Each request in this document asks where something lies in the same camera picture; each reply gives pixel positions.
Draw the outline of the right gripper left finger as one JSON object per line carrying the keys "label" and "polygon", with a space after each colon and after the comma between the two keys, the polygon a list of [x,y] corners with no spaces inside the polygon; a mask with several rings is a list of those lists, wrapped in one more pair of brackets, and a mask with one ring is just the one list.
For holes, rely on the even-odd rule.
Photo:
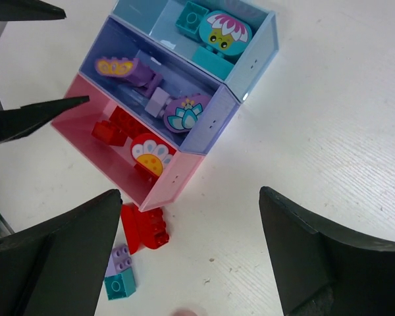
{"label": "right gripper left finger", "polygon": [[121,208],[112,189],[0,238],[0,315],[94,315]]}

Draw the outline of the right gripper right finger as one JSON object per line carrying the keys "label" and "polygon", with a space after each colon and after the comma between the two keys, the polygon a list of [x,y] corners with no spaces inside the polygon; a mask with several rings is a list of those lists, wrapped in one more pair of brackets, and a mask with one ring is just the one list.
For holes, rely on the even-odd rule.
{"label": "right gripper right finger", "polygon": [[395,242],[326,219],[270,187],[261,222],[284,315],[395,315]]}

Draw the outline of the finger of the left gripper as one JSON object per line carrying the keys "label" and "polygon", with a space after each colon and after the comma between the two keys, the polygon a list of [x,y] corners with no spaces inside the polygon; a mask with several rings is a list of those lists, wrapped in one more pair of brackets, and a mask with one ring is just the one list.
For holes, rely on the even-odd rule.
{"label": "finger of the left gripper", "polygon": [[62,20],[62,8],[38,0],[0,0],[0,21]]}
{"label": "finger of the left gripper", "polygon": [[88,95],[0,110],[0,144],[25,138],[55,117],[90,100]]}

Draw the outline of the red slope lego brick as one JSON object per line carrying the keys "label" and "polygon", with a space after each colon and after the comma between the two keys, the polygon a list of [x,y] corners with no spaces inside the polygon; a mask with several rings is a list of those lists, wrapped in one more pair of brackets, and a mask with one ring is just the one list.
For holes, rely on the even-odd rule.
{"label": "red slope lego brick", "polygon": [[150,130],[146,126],[121,107],[115,108],[109,118],[109,121],[132,139],[141,134],[150,133]]}

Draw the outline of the purple butterfly lego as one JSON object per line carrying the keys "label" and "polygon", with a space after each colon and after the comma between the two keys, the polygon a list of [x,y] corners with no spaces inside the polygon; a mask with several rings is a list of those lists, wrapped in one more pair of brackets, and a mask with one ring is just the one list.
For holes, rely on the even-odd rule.
{"label": "purple butterfly lego", "polygon": [[155,77],[152,69],[139,58],[100,58],[95,60],[98,74],[118,80],[124,80],[135,87],[144,87]]}

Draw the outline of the red flower round lego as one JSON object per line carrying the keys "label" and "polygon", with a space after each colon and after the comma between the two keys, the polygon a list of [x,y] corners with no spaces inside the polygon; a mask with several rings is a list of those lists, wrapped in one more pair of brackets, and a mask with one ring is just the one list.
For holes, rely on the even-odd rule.
{"label": "red flower round lego", "polygon": [[159,178],[172,161],[176,150],[152,133],[136,136],[131,143],[130,153],[135,169],[148,178]]}

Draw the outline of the purple lego brick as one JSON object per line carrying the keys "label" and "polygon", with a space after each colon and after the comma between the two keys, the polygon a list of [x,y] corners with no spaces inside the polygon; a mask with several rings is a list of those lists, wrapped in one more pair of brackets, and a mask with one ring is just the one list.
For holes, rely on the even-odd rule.
{"label": "purple lego brick", "polygon": [[155,92],[156,88],[159,87],[159,84],[162,80],[163,76],[159,73],[155,73],[151,81],[142,87],[142,94],[145,97],[150,98]]}

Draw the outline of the purple lotus lego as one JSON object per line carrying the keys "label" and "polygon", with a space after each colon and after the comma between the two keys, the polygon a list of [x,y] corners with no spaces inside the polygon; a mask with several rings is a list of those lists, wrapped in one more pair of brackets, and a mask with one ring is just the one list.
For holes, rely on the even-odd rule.
{"label": "purple lotus lego", "polygon": [[202,116],[210,100],[208,95],[196,94],[171,101],[163,115],[165,126],[173,133],[189,132]]}

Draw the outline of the tiny red lego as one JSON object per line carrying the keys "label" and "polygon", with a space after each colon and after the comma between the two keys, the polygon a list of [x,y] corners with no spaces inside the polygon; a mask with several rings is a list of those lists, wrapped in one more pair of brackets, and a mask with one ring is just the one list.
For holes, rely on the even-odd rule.
{"label": "tiny red lego", "polygon": [[128,137],[118,126],[107,120],[95,123],[92,136],[107,145],[119,147],[125,145]]}

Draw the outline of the small lavender lego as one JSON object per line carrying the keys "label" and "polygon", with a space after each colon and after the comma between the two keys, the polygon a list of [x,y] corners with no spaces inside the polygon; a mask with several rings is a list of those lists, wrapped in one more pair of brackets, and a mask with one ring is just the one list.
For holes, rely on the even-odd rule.
{"label": "small lavender lego", "polygon": [[147,102],[145,111],[155,118],[161,118],[165,112],[165,108],[171,101],[171,95],[158,87]]}

